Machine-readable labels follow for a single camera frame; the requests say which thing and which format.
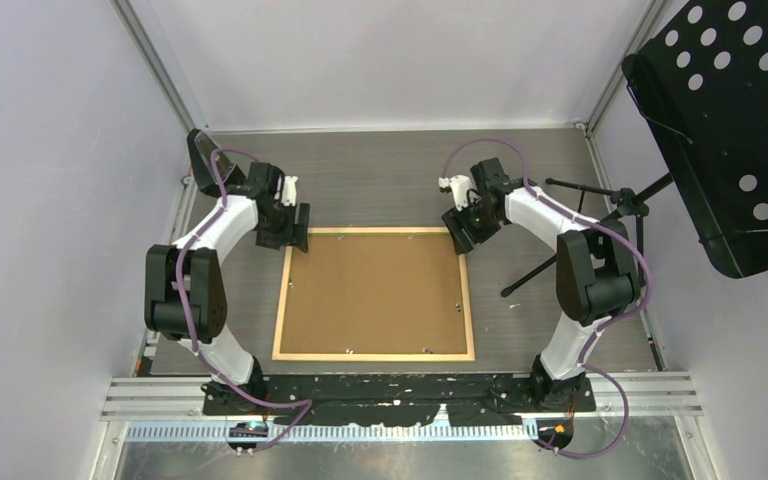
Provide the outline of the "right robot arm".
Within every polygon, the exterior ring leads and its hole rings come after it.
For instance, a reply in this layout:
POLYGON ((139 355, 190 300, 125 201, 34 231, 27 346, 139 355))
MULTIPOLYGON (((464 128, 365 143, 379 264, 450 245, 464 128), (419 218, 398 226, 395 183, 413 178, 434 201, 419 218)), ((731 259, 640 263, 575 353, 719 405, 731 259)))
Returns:
POLYGON ((601 328, 640 297, 635 253, 623 224, 599 222, 562 205, 529 180, 510 177, 497 158, 479 162, 467 175, 443 175, 438 187, 453 198, 442 220, 456 254, 467 254, 504 225, 526 229, 554 251, 561 316, 532 364, 528 398, 549 411, 571 403, 601 328))

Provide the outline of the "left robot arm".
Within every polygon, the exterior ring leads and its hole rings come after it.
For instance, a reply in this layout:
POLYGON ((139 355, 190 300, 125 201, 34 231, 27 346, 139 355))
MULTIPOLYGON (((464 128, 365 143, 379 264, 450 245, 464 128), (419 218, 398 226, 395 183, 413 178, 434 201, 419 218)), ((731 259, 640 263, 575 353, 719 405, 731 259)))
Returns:
POLYGON ((247 172, 222 157, 193 170, 197 186, 215 197, 210 212, 189 232, 146 254, 145 323, 175 341, 209 371, 214 398, 228 396, 244 414, 268 406, 257 358, 227 325, 229 306, 221 267, 247 234, 258 246, 308 249, 310 206, 298 201, 298 179, 270 163, 247 172))

